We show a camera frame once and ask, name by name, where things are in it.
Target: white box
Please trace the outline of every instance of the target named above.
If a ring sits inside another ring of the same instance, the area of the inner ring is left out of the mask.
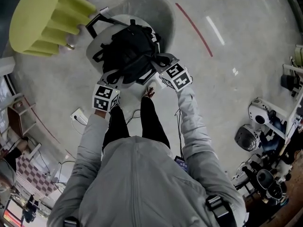
[[[92,107],[94,109],[109,112],[118,103],[119,94],[120,90],[96,84],[92,99]]]
[[[160,74],[165,85],[175,89],[177,92],[192,83],[187,68],[181,63],[176,63]]]

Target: gray hoodie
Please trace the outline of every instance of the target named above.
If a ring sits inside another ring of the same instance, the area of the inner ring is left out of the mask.
[[[109,143],[100,162],[108,122],[91,115],[72,175],[48,219],[62,227],[74,216],[86,227],[218,227],[205,205],[219,195],[243,225],[245,205],[220,167],[191,87],[177,93],[182,111],[186,173],[161,142],[134,136]]]

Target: electrical outlet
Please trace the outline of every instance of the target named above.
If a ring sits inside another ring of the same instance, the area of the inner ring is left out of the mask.
[[[71,114],[71,119],[76,120],[75,116],[77,117],[77,120],[79,120],[82,124],[87,124],[88,119],[80,108]]]

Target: strap buckle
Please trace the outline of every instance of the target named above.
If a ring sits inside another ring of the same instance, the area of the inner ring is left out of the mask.
[[[206,200],[206,204],[210,211],[214,213],[216,218],[220,218],[229,213],[229,211],[224,206],[224,202],[220,196],[210,196]]]

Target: shoe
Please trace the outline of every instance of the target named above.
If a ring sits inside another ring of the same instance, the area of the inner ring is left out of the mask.
[[[151,80],[149,84],[146,87],[146,91],[144,92],[142,97],[149,97],[152,98],[152,96],[155,94],[155,89],[157,87],[156,80]]]

